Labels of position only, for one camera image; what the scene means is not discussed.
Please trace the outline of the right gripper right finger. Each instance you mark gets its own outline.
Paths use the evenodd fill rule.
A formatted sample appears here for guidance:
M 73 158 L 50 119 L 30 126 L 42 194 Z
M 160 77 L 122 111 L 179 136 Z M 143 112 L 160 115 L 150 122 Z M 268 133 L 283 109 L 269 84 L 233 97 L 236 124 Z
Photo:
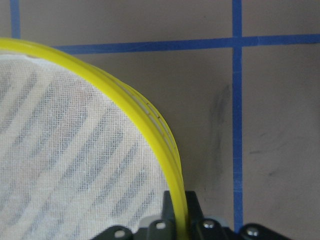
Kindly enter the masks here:
M 194 191 L 186 191 L 189 216 L 189 233 L 191 240 L 227 240 L 222 225 L 214 218 L 205 217 L 197 195 Z

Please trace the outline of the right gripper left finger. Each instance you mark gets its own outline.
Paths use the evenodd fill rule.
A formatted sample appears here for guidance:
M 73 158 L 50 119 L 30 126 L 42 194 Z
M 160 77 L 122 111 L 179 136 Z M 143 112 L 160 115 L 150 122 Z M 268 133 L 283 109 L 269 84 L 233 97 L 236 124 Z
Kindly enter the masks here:
M 169 191 L 163 193 L 160 219 L 154 220 L 147 228 L 148 240 L 175 240 L 177 237 L 176 218 Z

